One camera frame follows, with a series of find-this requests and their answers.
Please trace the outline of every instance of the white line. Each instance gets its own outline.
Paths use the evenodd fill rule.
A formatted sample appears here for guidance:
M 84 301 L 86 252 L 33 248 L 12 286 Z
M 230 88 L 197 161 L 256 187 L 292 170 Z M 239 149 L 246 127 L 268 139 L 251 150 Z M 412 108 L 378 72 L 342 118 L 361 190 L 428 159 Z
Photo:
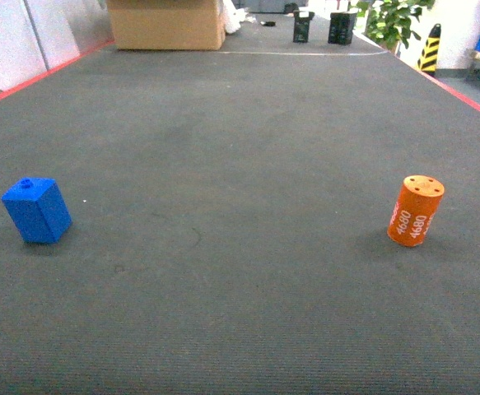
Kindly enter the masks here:
M 280 56 L 374 56 L 388 53 L 389 51 L 380 51 L 373 53 L 297 53 L 297 52 L 250 52 L 250 51 L 216 51 L 215 53 L 240 55 L 280 55 Z

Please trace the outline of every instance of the cardboard box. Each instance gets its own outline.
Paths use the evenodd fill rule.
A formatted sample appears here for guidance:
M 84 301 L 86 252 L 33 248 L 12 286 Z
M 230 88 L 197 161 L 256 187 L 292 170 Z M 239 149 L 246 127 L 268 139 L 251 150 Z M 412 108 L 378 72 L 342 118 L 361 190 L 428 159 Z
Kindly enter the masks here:
M 119 49 L 216 50 L 225 40 L 222 0 L 108 0 Z

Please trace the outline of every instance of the gray carpet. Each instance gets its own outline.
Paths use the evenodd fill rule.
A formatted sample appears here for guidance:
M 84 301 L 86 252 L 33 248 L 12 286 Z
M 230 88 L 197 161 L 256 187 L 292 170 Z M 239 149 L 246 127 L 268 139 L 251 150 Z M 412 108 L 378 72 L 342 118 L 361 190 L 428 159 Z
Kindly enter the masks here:
M 480 393 L 480 113 L 283 18 L 0 101 L 0 197 L 55 178 L 74 221 L 24 244 L 0 202 L 0 393 Z M 447 188 L 414 249 L 410 174 Z

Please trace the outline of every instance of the red edge line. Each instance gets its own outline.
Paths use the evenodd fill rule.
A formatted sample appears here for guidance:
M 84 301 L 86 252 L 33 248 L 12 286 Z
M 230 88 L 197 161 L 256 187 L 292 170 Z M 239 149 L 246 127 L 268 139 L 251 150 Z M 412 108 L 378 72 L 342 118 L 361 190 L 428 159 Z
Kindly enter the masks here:
M 52 75 L 52 74 L 62 70 L 63 68 L 69 66 L 70 64 L 75 63 L 77 60 L 80 60 L 80 59 L 84 58 L 85 56 L 87 56 L 91 53 L 94 53 L 95 51 L 98 51 L 99 49 L 103 49 L 104 47 L 106 47 L 108 45 L 112 45 L 113 43 L 114 43 L 114 41 L 111 40 L 111 41 L 108 41 L 108 42 L 106 42 L 104 44 L 101 44 L 97 47 L 94 47 L 93 49 L 89 49 L 85 53 L 81 53 L 77 57 L 75 57 L 73 59 L 70 59 L 70 60 L 68 60 L 68 61 L 66 61 L 62 64 L 59 64 L 58 66 L 53 67 L 51 70 L 48 70 L 47 72 L 43 72 L 42 74 L 39 74 L 36 77 L 33 77 L 33 78 L 31 78 L 27 81 L 22 82 L 20 85 L 14 86 L 11 89 L 8 89 L 7 91 L 4 91 L 3 93 L 0 94 L 0 100 L 5 99 L 6 97 L 17 93 L 18 91 L 21 91 L 22 89 L 24 89 L 24 88 L 26 88 L 30 85 L 33 85 L 36 82 L 41 81 L 46 77 L 49 77 L 50 75 Z
M 454 95 L 455 97 L 457 97 L 459 100 L 463 101 L 464 103 L 466 103 L 467 105 L 469 105 L 470 107 L 473 107 L 474 109 L 476 109 L 477 111 L 480 112 L 480 104 L 476 103 L 475 101 L 473 101 L 472 99 L 470 99 L 469 97 L 463 95 L 462 93 L 456 91 L 454 88 L 451 88 L 450 86 L 442 83 L 441 81 L 437 81 L 434 77 L 432 76 L 429 76 L 428 74 L 426 74 L 425 72 L 422 72 L 421 70 L 417 70 L 417 69 L 414 69 L 416 72 L 418 72 L 419 74 L 422 74 L 424 77 L 428 78 L 430 81 L 432 81 L 434 84 L 438 85 L 439 87 L 443 88 L 445 91 L 447 91 L 448 93 L 450 93 L 451 95 Z

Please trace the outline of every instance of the black object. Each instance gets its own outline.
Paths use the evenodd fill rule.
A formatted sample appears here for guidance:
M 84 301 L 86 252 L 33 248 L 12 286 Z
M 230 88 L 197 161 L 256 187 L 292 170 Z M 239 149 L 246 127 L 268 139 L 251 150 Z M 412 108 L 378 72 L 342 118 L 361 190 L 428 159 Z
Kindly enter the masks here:
M 340 45 L 351 44 L 356 20 L 357 12 L 332 12 L 328 43 Z
M 295 2 L 290 2 L 286 4 L 283 8 L 283 13 L 284 14 L 292 14 L 294 11 L 298 9 L 298 4 Z
M 293 43 L 306 43 L 309 40 L 309 23 L 315 17 L 311 11 L 294 11 L 295 30 L 293 32 Z

